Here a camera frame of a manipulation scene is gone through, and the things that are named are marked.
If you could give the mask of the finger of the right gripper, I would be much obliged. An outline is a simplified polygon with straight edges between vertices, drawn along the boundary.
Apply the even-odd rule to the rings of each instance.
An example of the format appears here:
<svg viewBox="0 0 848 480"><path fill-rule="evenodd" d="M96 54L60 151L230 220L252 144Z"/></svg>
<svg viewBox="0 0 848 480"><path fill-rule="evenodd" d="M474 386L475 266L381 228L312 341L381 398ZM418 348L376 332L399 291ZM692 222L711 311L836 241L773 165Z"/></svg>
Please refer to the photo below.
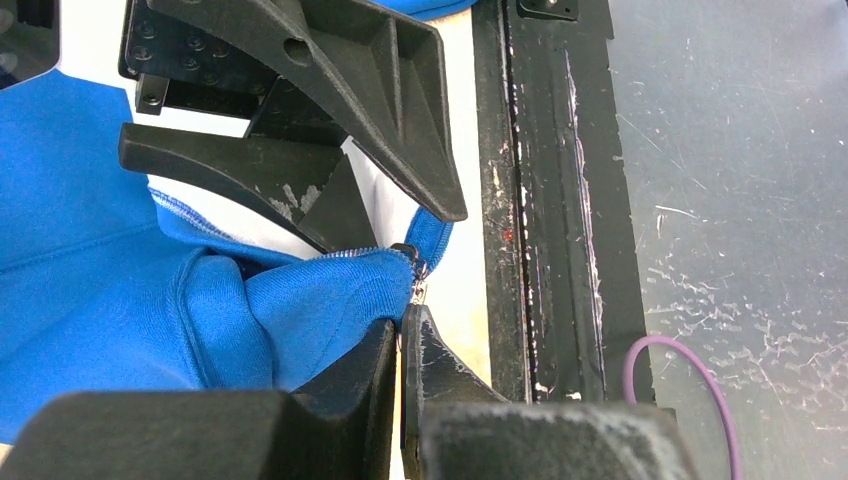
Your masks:
<svg viewBox="0 0 848 480"><path fill-rule="evenodd" d="M339 147L125 123L119 159L127 170L230 200L321 253L378 244Z"/></svg>
<svg viewBox="0 0 848 480"><path fill-rule="evenodd" d="M370 1L154 1L151 9L277 74L253 119L257 135L352 140L439 220L467 218L434 28Z"/></svg>

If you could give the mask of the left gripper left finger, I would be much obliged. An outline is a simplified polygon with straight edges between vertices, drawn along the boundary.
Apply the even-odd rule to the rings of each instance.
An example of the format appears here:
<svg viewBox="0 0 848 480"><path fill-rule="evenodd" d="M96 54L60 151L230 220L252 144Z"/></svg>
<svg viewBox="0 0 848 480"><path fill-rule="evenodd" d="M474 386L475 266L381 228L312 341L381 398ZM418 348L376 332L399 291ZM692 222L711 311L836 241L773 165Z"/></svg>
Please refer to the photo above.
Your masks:
<svg viewBox="0 0 848 480"><path fill-rule="evenodd" d="M298 389L78 393L24 428L5 479L385 479L395 329Z"/></svg>

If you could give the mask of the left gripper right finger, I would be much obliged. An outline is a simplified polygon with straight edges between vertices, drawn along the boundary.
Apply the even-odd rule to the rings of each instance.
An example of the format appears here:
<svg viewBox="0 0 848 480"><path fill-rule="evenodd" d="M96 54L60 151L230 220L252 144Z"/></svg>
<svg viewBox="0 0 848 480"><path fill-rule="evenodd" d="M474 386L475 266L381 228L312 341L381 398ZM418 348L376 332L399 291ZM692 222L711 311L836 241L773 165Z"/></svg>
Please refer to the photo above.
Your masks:
<svg viewBox="0 0 848 480"><path fill-rule="evenodd" d="M512 403L410 304L401 333L400 448L410 479L694 479L670 415L627 403Z"/></svg>

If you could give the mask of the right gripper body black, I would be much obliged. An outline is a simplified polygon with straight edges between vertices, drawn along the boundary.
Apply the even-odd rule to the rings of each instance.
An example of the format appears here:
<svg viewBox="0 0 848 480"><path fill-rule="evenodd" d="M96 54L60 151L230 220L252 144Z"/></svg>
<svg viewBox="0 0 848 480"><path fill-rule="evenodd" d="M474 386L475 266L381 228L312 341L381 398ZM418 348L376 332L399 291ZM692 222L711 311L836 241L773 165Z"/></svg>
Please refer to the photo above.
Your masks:
<svg viewBox="0 0 848 480"><path fill-rule="evenodd" d="M339 147L347 133L312 99L231 44L153 11L126 4L118 72L135 81L135 110L165 107L248 121L248 137Z"/></svg>

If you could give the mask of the blue zip jacket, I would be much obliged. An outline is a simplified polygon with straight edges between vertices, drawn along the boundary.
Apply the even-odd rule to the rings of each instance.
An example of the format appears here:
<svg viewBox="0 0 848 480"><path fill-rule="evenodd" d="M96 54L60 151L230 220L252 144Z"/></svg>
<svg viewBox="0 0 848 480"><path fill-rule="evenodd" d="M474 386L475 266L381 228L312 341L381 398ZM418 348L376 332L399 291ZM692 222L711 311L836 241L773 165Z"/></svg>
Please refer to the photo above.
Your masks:
<svg viewBox="0 0 848 480"><path fill-rule="evenodd" d="M466 1L370 1L430 26ZM293 390L399 321L454 222L352 140L375 247L321 253L217 194L130 171L123 124L235 138L248 121L64 74L56 1L1 5L1 440L76 391Z"/></svg>

